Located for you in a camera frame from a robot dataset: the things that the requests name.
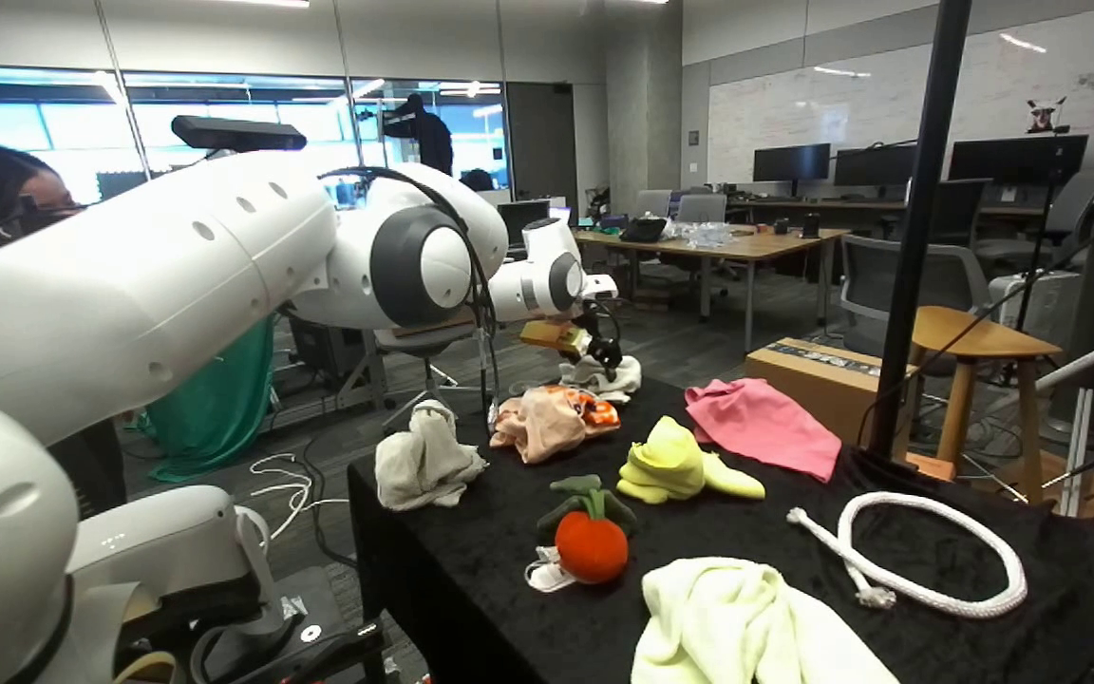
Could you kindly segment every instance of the man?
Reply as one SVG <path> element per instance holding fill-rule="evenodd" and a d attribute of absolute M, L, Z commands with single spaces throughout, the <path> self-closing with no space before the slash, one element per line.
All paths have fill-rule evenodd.
<path fill-rule="evenodd" d="M 383 136 L 409 136 L 409 142 L 416 142 L 426 167 L 435 167 L 435 171 L 444 171 L 444 176 L 452 176 L 452 167 L 456 167 L 452 134 L 447 134 L 447 127 L 444 127 L 432 112 L 426 112 L 426 99 L 421 99 L 421 96 L 405 96 L 402 105 L 395 105 L 395 112 L 383 118 Z"/>
<path fill-rule="evenodd" d="M 81 214 L 62 176 L 19 147 L 0 147 L 0 248 Z M 81 495 L 81 514 L 124 503 L 124 467 L 114 422 L 97 422 L 48 448 Z"/>

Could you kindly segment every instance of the pink cloth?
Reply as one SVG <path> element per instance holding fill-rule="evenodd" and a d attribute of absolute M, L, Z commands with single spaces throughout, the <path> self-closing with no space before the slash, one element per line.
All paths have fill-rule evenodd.
<path fill-rule="evenodd" d="M 805 473 L 820 484 L 834 473 L 840 438 L 767 381 L 709 381 L 708 388 L 689 388 L 689 416 L 701 438 L 733 455 Z"/>

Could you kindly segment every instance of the cardboard box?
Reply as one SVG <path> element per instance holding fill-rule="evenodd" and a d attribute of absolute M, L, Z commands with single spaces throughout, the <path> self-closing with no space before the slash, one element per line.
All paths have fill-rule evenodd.
<path fill-rule="evenodd" d="M 857 445 L 857 448 L 871 445 L 871 432 L 872 432 L 871 407 L 878 404 L 882 359 L 840 351 L 840 345 L 818 345 L 805 337 L 777 337 L 770 345 L 752 351 L 743 359 L 743 372 L 799 400 L 843 445 Z M 903 388 L 896 427 L 906 427 L 906 407 L 910 400 Z"/>

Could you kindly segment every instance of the computer monitor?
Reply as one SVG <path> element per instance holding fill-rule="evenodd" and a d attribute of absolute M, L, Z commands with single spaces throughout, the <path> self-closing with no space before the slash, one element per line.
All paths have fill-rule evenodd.
<path fill-rule="evenodd" d="M 787 181 L 787 195 L 799 198 L 805 181 L 829 179 L 829 144 L 754 147 L 752 179 Z"/>
<path fill-rule="evenodd" d="M 840 147 L 834 185 L 872 185 L 882 198 L 889 185 L 903 185 L 916 176 L 916 147 Z"/>
<path fill-rule="evenodd" d="M 1057 191 L 1082 167 L 1087 136 L 956 142 L 949 179 Z"/>
<path fill-rule="evenodd" d="M 552 201 L 548 198 L 537 198 L 537 201 L 504 201 L 496 204 L 501 220 L 504 220 L 504 232 L 507 232 L 507 257 L 525 257 L 525 227 L 537 224 L 537 220 L 548 220 L 552 217 Z"/>
<path fill-rule="evenodd" d="M 95 185 L 97 185 L 97 201 L 116 198 L 131 185 L 147 181 L 144 171 L 97 171 Z"/>

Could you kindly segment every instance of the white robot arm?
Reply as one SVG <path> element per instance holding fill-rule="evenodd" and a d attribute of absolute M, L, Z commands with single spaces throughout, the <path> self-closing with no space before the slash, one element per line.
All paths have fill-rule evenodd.
<path fill-rule="evenodd" d="M 307 155 L 248 153 L 2 248 L 0 682 L 62 682 L 62 652 L 87 663 L 72 649 L 87 584 L 269 588 L 220 490 L 171 490 L 81 524 L 45 445 L 168 394 L 286 302 L 329 326 L 421 326 L 462 307 L 483 276 L 496 319 L 567 310 L 594 276 L 572 245 L 548 236 L 528 236 L 528 262 L 504 262 L 496 210 L 447 176 L 399 167 L 367 210 L 335 214 Z"/>

